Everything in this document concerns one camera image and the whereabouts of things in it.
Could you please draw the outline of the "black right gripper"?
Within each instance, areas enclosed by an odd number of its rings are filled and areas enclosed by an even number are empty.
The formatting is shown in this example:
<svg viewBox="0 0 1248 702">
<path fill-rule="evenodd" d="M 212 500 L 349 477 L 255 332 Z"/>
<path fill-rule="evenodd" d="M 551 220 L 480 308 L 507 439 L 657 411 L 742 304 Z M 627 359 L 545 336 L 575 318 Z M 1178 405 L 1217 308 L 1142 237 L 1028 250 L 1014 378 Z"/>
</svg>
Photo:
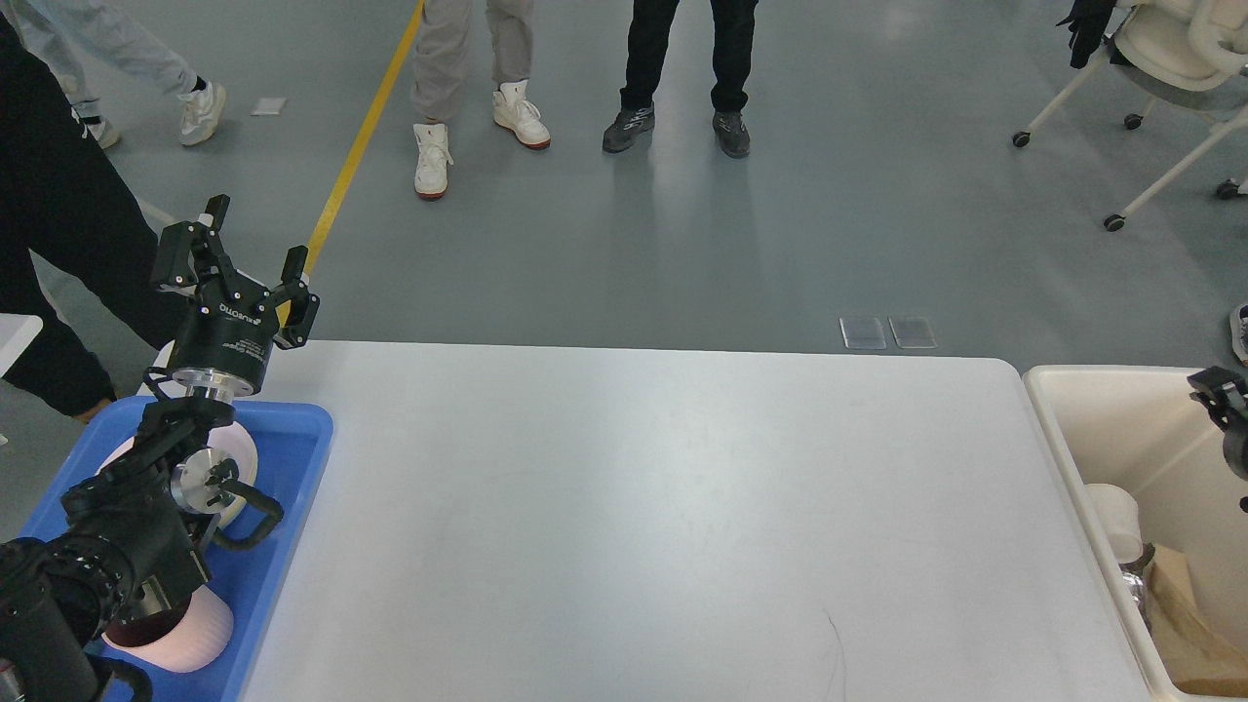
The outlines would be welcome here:
<svg viewBox="0 0 1248 702">
<path fill-rule="evenodd" d="M 1189 375 L 1191 398 L 1223 430 L 1222 453 L 1231 472 L 1247 481 L 1247 378 L 1211 366 Z"/>
</svg>

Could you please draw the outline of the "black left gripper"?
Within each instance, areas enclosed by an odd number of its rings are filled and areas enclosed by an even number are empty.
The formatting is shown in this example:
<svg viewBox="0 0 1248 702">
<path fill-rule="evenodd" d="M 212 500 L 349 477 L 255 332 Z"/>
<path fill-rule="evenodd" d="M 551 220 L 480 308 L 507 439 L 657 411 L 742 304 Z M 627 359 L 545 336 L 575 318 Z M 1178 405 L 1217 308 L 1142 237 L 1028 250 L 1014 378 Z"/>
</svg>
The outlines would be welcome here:
<svg viewBox="0 0 1248 702">
<path fill-rule="evenodd" d="M 223 292 L 208 284 L 230 279 L 218 239 L 230 196 L 215 195 L 197 219 L 168 225 L 158 239 L 150 284 L 160 292 L 193 292 L 190 316 L 178 330 L 168 358 L 175 382 L 211 388 L 232 397 L 258 393 L 275 344 L 282 350 L 306 345 L 321 299 L 305 280 L 307 246 L 293 246 L 285 259 L 280 285 L 260 297 Z M 276 314 L 286 307 L 285 317 Z"/>
</svg>

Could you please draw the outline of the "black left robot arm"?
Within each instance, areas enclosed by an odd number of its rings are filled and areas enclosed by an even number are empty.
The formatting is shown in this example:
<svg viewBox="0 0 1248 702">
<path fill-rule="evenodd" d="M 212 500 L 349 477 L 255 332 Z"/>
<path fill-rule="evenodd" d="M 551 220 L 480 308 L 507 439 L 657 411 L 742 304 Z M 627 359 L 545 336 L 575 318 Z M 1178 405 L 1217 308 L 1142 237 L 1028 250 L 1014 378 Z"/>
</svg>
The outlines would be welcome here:
<svg viewBox="0 0 1248 702">
<path fill-rule="evenodd" d="M 188 675 L 218 658 L 235 618 L 208 588 L 207 550 L 246 551 L 285 507 L 246 483 L 211 445 L 235 403 L 261 391 L 275 349 L 307 342 L 319 307 L 290 249 L 280 284 L 238 271 L 223 251 L 230 206 L 213 196 L 162 231 L 151 284 L 183 294 L 187 319 L 125 452 L 62 493 L 66 530 L 2 546 L 2 698 L 102 701 L 114 683 L 150 701 L 149 667 Z"/>
</svg>

